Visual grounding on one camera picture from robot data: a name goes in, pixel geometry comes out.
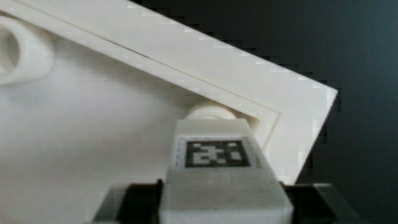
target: black background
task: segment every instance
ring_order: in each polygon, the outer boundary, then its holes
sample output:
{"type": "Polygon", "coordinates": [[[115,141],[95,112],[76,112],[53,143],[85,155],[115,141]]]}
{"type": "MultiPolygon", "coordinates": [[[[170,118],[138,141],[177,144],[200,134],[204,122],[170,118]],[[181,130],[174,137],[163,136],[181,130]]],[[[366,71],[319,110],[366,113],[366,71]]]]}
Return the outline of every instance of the black background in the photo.
{"type": "Polygon", "coordinates": [[[298,182],[398,223],[398,1],[135,1],[339,90],[298,182]]]}

